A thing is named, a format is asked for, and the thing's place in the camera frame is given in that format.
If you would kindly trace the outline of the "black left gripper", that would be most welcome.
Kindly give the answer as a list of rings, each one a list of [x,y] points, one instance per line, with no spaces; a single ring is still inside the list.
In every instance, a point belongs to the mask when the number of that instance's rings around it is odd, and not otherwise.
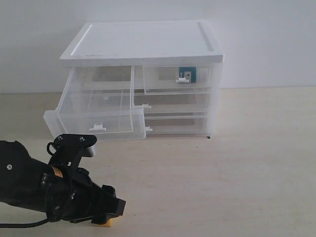
[[[98,186],[81,173],[75,180],[66,171],[63,177],[44,173],[41,187],[45,190],[45,212],[50,222],[60,220],[106,224],[123,215],[126,201],[116,196],[112,186]]]

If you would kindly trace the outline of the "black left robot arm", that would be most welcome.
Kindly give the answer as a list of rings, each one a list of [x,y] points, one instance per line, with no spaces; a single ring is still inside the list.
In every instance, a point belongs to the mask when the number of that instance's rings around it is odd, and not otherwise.
[[[19,142],[0,143],[0,200],[11,206],[46,214],[45,222],[103,225],[123,215],[126,202],[111,186],[96,185],[79,167],[82,157],[92,157],[84,145],[53,145],[48,164],[31,158]]]

